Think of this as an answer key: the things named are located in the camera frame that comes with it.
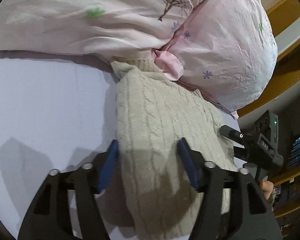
silver bolt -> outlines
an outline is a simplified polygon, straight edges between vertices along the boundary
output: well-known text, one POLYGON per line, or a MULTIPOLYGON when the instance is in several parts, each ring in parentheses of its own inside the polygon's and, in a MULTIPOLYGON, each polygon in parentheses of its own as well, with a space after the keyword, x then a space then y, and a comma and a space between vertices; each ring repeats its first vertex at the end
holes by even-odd
POLYGON ((60 171, 58 169, 53 169, 50 171, 50 176, 56 176, 60 171))
POLYGON ((243 174, 243 175, 247 175, 247 174, 250 173, 249 170, 246 169, 246 168, 240 168, 240 169, 239 169, 239 172, 240 172, 241 174, 243 174))
POLYGON ((204 166, 213 169, 216 166, 216 164, 214 162, 205 162, 204 166))
POLYGON ((92 167, 93 167, 92 163, 85 163, 84 165, 82 165, 82 168, 84 170, 90 170, 90 169, 92 169, 92 167))

blue gripper pad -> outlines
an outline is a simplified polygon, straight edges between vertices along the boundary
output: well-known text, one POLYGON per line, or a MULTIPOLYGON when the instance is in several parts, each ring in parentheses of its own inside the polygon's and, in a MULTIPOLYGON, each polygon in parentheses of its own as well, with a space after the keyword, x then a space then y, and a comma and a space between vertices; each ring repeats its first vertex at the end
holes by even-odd
POLYGON ((113 140, 107 152, 98 154, 93 161, 94 166, 99 167, 97 169, 98 184, 96 186, 99 193, 109 186, 118 159, 119 144, 117 140, 113 140))
POLYGON ((202 158, 203 163, 204 158, 202 157, 200 152, 196 152, 190 149, 185 138, 182 138, 177 142, 177 151, 186 170, 186 173, 188 174, 191 186, 195 190, 198 190, 200 187, 200 177, 202 173, 198 169, 198 164, 200 163, 195 163, 197 158, 194 159, 193 157, 195 154, 199 154, 202 158))

finger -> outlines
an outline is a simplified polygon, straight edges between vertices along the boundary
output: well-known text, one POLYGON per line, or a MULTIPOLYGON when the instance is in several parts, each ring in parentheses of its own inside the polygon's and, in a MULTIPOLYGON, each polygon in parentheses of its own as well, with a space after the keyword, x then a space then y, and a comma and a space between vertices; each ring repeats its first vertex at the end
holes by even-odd
POLYGON ((262 189, 263 195, 265 196, 266 200, 268 200, 273 191, 273 183, 270 181, 261 181, 259 186, 262 189))

cable knit pattern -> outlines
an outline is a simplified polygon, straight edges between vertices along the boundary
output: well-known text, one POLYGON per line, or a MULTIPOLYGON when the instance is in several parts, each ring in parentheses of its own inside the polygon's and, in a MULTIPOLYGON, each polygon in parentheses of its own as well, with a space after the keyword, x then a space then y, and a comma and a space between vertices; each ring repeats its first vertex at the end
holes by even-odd
MULTIPOLYGON (((225 124, 218 109, 200 92, 167 80, 154 62, 117 58, 118 140, 127 206, 140 240, 189 235, 201 204, 176 154, 177 141, 219 167, 237 170, 233 145, 219 134, 225 124)), ((222 213, 229 210, 223 192, 222 213)))

mattress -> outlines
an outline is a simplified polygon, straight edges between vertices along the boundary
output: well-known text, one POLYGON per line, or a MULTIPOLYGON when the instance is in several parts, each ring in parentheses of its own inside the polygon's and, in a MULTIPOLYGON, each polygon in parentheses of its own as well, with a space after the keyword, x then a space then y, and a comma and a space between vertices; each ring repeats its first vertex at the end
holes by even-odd
MULTIPOLYGON (((95 56, 0 52, 0 220, 15 238, 51 169, 74 170, 116 138, 117 83, 95 56)), ((81 237, 73 193, 69 201, 74 235, 81 237)), ((137 239, 119 165, 97 201, 111 239, 137 239)))

